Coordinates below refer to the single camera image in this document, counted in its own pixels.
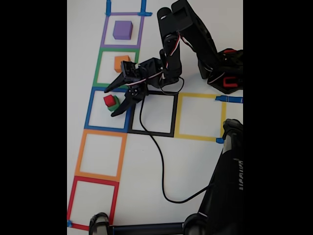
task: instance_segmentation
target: blue tape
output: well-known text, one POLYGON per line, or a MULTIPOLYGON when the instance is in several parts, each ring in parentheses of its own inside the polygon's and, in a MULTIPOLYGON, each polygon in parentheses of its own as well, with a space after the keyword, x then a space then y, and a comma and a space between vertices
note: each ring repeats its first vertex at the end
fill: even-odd
POLYGON ((107 0, 107 9, 106 9, 106 15, 111 15, 111 0, 107 0))
POLYGON ((141 0, 141 9, 137 14, 139 16, 152 16, 152 12, 146 12, 147 0, 141 0))
POLYGON ((221 95, 217 96, 215 100, 223 101, 223 102, 230 102, 230 103, 244 103, 244 98, 243 97, 236 97, 236 96, 226 96, 226 95, 221 95))
POLYGON ((72 221, 67 220, 67 226, 71 228, 72 227, 72 221))
POLYGON ((139 16, 152 16, 152 12, 138 12, 139 16))
POLYGON ((141 12, 146 11, 147 0, 141 0, 141 12))
MULTIPOLYGON (((106 89, 106 87, 92 87, 91 93, 90 93, 89 105, 88 105, 88 109, 87 109, 87 115, 86 115, 86 121, 85 121, 85 129, 127 133, 129 119, 130 119, 130 116, 131 116, 131 109, 130 108, 126 111, 124 128, 122 128, 122 129, 121 128, 113 128, 113 127, 104 127, 104 126, 89 126, 89 120, 90 120, 91 108, 92 108, 92 104, 93 104, 94 93, 96 91, 104 91, 105 89, 106 89)), ((122 92, 122 93, 125 93, 126 91, 127 91, 127 89, 124 89, 124 88, 116 88, 112 92, 122 92)))
POLYGON ((216 143, 224 143, 223 138, 216 138, 216 143))

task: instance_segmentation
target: purple cube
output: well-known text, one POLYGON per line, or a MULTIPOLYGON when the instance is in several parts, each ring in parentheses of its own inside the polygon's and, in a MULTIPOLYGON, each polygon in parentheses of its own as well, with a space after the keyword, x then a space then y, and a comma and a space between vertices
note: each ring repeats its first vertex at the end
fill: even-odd
POLYGON ((133 24, 131 21, 115 21, 113 37, 115 39, 130 40, 133 24))

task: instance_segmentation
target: red cube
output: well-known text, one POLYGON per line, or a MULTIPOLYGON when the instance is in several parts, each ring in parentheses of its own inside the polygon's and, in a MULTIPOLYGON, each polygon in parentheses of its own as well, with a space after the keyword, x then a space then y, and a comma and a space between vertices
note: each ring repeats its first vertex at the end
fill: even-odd
POLYGON ((106 106, 108 106, 108 107, 111 107, 111 106, 116 104, 114 97, 112 95, 108 95, 106 97, 103 97, 103 99, 104 99, 106 106))

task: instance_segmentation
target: orange cube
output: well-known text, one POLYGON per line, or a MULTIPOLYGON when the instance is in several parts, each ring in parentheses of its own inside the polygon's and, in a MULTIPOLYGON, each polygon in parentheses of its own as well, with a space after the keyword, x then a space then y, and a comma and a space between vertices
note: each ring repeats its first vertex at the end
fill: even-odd
POLYGON ((121 62, 122 61, 130 61, 130 60, 131 59, 129 58, 128 55, 116 56, 114 59, 114 70, 116 72, 122 72, 121 62))

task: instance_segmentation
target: black cable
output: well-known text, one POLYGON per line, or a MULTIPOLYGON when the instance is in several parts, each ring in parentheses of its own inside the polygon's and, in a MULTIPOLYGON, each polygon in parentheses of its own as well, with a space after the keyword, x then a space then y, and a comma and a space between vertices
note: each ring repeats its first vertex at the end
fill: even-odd
POLYGON ((185 80, 184 80, 182 77, 178 77, 178 78, 180 78, 180 79, 182 80, 182 86, 181 86, 180 90, 179 90, 178 92, 176 92, 176 93, 166 93, 166 92, 162 89, 162 87, 160 86, 160 80, 161 80, 161 79, 159 79, 159 81, 158 81, 158 86, 160 87, 160 89, 161 89, 161 91, 163 92, 163 94, 165 94, 165 95, 176 95, 176 94, 178 94, 178 93, 182 90, 182 88, 183 88, 184 85, 185 85, 185 80))
MULTIPOLYGON (((145 85, 145 94, 147 92, 147 83, 145 85)), ((204 187, 203 189, 201 189, 199 192, 196 192, 194 195, 192 195, 191 197, 188 197, 187 199, 183 200, 183 201, 173 201, 171 199, 169 199, 166 195, 165 195, 165 190, 164 190, 164 158, 163 158, 163 154, 162 154, 162 151, 157 143, 157 141, 155 140, 155 138, 152 136, 152 134, 147 130, 146 127, 144 127, 144 125, 142 124, 142 121, 141 121, 141 115, 142 115, 142 108, 143 108, 143 104, 145 102, 145 97, 146 95, 144 95, 143 97, 143 100, 142 100, 142 103, 141 103, 141 108, 140 108, 140 113, 139 113, 139 122, 140 122, 140 125, 142 126, 142 128, 147 132, 147 134, 151 137, 151 139, 153 140, 153 142, 156 144, 159 152, 160 152, 160 155, 161 155, 161 160, 162 160, 162 192, 163 192, 163 196, 164 198, 171 202, 171 203, 176 203, 176 204, 182 204, 182 203, 185 203, 185 202, 188 202, 190 201, 191 199, 195 198, 196 196, 198 196, 200 193, 206 191, 210 186, 212 186, 213 184, 210 184, 206 187, 204 187)))

